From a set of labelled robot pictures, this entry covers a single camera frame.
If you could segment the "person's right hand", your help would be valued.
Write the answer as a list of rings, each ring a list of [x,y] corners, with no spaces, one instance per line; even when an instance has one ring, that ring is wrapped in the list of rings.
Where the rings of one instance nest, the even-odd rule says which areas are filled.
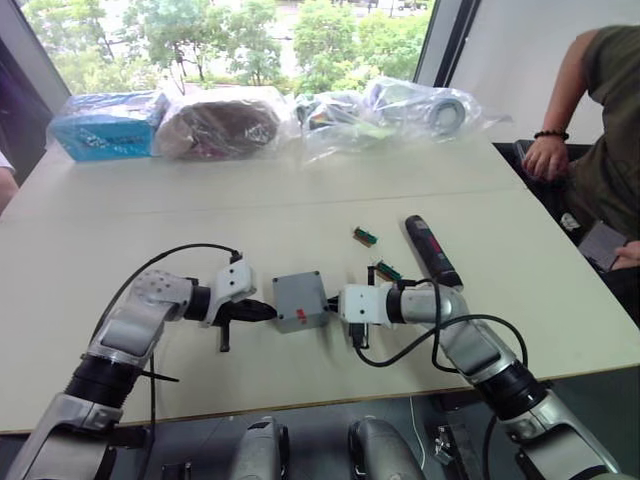
[[[527,150],[522,166],[534,179],[548,182],[560,179],[569,168],[565,141],[559,136],[536,138]]]

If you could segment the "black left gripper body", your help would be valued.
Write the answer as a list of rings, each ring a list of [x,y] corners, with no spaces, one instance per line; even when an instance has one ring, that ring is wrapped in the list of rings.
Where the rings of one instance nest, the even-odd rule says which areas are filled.
[[[230,351],[230,323],[232,320],[249,321],[251,316],[251,301],[227,302],[217,312],[217,326],[220,328],[219,351]]]

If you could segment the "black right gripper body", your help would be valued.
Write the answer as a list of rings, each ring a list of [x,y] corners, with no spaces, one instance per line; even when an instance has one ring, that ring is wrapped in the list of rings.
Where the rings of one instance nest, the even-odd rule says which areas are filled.
[[[367,284],[375,285],[375,266],[367,267]],[[353,348],[369,348],[369,325],[364,323],[350,323],[348,325],[348,336],[351,339]]]

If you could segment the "person's left hand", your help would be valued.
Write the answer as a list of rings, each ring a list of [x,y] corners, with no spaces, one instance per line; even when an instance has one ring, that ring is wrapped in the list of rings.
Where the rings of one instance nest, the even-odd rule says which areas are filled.
[[[616,260],[612,270],[635,268],[640,265],[640,241],[631,241],[615,251]]]

